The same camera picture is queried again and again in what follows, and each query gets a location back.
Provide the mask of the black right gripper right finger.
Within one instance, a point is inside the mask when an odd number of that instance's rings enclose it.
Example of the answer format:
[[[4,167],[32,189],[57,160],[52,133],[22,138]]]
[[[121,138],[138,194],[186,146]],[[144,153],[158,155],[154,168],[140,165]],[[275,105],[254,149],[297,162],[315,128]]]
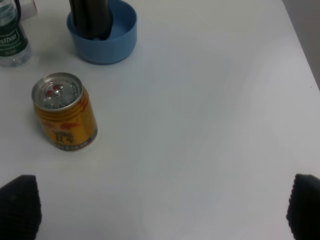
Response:
[[[286,219],[295,240],[320,238],[319,178],[311,174],[295,175]]]

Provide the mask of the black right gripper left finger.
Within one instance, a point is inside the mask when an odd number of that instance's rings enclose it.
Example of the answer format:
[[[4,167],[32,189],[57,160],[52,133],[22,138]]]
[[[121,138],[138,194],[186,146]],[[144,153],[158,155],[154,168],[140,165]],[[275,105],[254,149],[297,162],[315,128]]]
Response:
[[[42,222],[34,175],[20,175],[0,188],[0,238],[34,240]]]

